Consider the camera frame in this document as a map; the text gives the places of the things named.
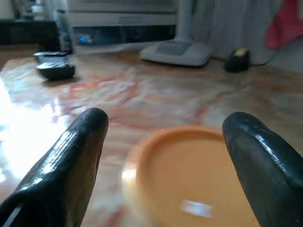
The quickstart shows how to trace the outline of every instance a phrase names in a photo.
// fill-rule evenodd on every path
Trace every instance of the floor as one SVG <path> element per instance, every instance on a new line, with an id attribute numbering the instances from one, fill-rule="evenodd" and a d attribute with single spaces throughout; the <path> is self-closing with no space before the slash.
<path id="1" fill-rule="evenodd" d="M 269 67 L 239 74 L 222 62 L 184 68 L 139 60 L 136 52 L 75 59 L 74 79 L 47 82 L 31 58 L 10 60 L 0 74 L 0 201 L 89 107 L 110 126 L 84 227 L 137 226 L 121 191 L 129 150 L 162 128 L 221 128 L 235 111 L 255 115 L 303 155 L 303 75 Z"/>

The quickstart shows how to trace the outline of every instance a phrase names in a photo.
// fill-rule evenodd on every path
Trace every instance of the black device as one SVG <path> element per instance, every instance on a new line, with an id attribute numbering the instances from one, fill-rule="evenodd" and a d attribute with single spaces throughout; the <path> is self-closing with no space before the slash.
<path id="1" fill-rule="evenodd" d="M 48 80 L 70 79 L 75 74 L 75 65 L 65 52 L 37 52 L 35 61 L 38 72 Z"/>
<path id="2" fill-rule="evenodd" d="M 224 68 L 228 72 L 241 72 L 247 70 L 249 66 L 250 51 L 239 47 L 228 56 Z"/>

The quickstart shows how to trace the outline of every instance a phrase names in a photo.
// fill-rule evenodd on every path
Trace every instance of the red cloth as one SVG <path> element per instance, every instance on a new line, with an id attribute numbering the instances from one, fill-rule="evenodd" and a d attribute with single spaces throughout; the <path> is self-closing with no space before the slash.
<path id="1" fill-rule="evenodd" d="M 299 0 L 284 0 L 265 34 L 265 46 L 279 49 L 303 35 L 303 20 L 299 18 Z"/>

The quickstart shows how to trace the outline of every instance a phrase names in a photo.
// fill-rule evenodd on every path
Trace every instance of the stacked remote controls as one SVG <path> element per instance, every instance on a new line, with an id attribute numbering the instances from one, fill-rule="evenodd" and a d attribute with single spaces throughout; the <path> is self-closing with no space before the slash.
<path id="1" fill-rule="evenodd" d="M 75 74 L 75 65 L 64 52 L 37 52 L 35 61 L 38 72 L 48 80 L 69 79 Z"/>

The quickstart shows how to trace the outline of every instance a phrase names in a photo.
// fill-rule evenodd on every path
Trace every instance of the air conditioner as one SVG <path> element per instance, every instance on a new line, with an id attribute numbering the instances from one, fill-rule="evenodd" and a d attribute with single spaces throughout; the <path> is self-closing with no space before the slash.
<path id="1" fill-rule="evenodd" d="M 78 54 L 142 49 L 175 36 L 176 0 L 67 0 L 64 11 L 58 24 L 68 25 Z"/>

